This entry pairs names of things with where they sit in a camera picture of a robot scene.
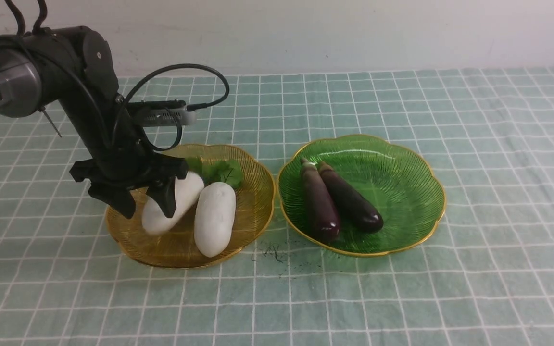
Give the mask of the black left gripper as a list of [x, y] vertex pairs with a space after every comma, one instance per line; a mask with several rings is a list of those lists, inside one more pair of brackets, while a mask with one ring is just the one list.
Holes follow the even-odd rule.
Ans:
[[148, 187], [147, 196], [158, 204], [163, 215], [174, 216], [176, 178], [185, 179], [189, 171], [185, 159], [158, 153], [140, 140], [114, 148], [90, 146], [88, 151], [91, 158], [75, 162], [70, 174], [76, 182], [90, 182], [88, 194], [92, 198], [132, 219], [136, 202], [130, 190]]

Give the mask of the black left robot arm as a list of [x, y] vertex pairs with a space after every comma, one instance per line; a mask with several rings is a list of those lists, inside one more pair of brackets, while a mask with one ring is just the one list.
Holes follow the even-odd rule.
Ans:
[[58, 101], [91, 156], [73, 164], [71, 177], [90, 181], [89, 195], [127, 219], [139, 188], [172, 217], [175, 180], [188, 165], [152, 147], [118, 89], [108, 43], [88, 27], [0, 35], [0, 115], [27, 117]]

